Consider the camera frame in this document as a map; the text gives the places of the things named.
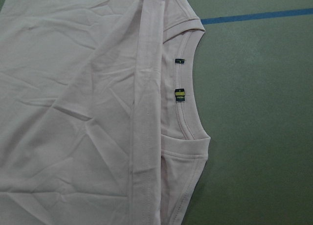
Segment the pink snoopy t-shirt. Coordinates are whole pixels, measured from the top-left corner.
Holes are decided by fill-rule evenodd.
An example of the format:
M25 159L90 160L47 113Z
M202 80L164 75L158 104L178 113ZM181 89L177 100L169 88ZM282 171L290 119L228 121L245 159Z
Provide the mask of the pink snoopy t-shirt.
M208 159L187 0L5 0L0 222L179 225Z

